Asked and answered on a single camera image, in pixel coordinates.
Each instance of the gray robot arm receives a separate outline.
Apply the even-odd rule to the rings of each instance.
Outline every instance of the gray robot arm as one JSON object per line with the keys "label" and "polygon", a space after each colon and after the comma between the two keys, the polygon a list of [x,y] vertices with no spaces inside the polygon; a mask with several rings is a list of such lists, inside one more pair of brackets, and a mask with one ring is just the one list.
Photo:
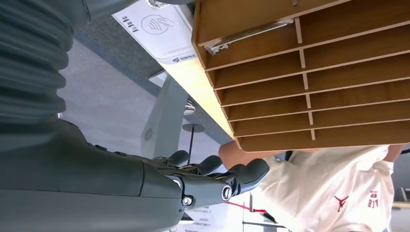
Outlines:
{"label": "gray robot arm", "polygon": [[163,231],[185,208],[227,201],[267,173],[260,159],[210,174],[217,157],[180,168],[182,151],[154,160],[108,152],[57,118],[73,32],[132,2],[0,1],[0,231]]}

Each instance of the metal joint screw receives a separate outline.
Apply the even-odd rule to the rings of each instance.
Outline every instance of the metal joint screw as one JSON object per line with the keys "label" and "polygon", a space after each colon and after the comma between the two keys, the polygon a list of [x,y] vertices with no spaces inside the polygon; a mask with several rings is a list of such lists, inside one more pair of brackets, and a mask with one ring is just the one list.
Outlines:
{"label": "metal joint screw", "polygon": [[192,198],[191,197],[184,197],[184,199],[182,200],[182,203],[184,205],[191,205],[192,204]]}
{"label": "metal joint screw", "polygon": [[232,188],[229,185],[225,185],[222,188],[222,200],[223,201],[228,201],[232,197]]}

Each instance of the red logo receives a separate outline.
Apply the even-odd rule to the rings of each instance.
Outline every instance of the red logo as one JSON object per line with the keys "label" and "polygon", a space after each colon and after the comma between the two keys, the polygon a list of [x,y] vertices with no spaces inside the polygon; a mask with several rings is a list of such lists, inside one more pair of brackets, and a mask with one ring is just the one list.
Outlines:
{"label": "red logo", "polygon": [[349,196],[347,196],[343,199],[339,199],[339,198],[337,198],[337,196],[335,196],[335,198],[336,198],[336,200],[339,201],[339,209],[337,211],[340,212],[340,209],[343,208],[343,206],[345,205],[346,200],[349,198]]}
{"label": "red logo", "polygon": [[377,198],[377,191],[370,191],[370,199],[369,199],[369,203],[367,204],[369,208],[374,209],[374,207],[377,208],[379,206],[379,200],[376,198]]}

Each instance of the wooden divider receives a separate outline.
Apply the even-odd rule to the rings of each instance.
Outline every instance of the wooden divider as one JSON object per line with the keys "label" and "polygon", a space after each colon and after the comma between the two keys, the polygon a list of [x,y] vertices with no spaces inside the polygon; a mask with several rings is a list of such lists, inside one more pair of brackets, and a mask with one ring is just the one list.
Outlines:
{"label": "wooden divider", "polygon": [[197,43],[204,46],[249,28],[294,18],[347,1],[349,0],[300,1],[294,7],[290,0],[206,0],[202,3]]}
{"label": "wooden divider", "polygon": [[[286,27],[249,37],[210,56],[206,70],[262,59],[410,24],[408,0],[353,0],[299,17],[303,31]],[[299,46],[298,38],[303,43]]]}
{"label": "wooden divider", "polygon": [[379,59],[341,68],[264,81],[246,86],[217,90],[223,96],[221,105],[314,94],[352,87],[410,79],[410,54]]}
{"label": "wooden divider", "polygon": [[228,121],[408,100],[410,100],[410,80],[403,80],[311,94],[311,109],[307,108],[304,96],[230,106],[227,107],[230,110]]}
{"label": "wooden divider", "polygon": [[215,72],[215,89],[252,84],[291,75],[410,53],[410,26],[305,49],[306,68],[298,53],[235,65]]}
{"label": "wooden divider", "polygon": [[306,113],[277,116],[236,122],[234,136],[246,137],[293,131],[309,131],[383,122],[410,121],[410,101],[359,106],[335,110],[309,112],[314,118],[310,123]]}
{"label": "wooden divider", "polygon": [[339,127],[315,130],[315,140],[311,139],[310,131],[306,130],[242,137],[241,147],[247,152],[258,152],[359,145],[403,144],[409,141],[409,130],[409,121]]}
{"label": "wooden divider", "polygon": [[[410,1],[198,5],[194,46],[240,148],[410,142]],[[229,5],[237,8],[211,15],[211,6],[218,11]],[[290,18],[294,23],[233,42],[214,55],[200,50]]]}

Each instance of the jumpman logo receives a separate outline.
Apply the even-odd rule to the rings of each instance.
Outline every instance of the jumpman logo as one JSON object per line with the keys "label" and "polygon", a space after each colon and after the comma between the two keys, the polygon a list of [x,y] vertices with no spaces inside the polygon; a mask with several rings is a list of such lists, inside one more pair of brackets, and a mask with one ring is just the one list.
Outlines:
{"label": "jumpman logo", "polygon": [[339,201],[339,209],[337,210],[338,212],[340,212],[340,209],[345,205],[346,200],[349,198],[349,196],[345,197],[344,199],[339,199],[335,196],[336,200]]}

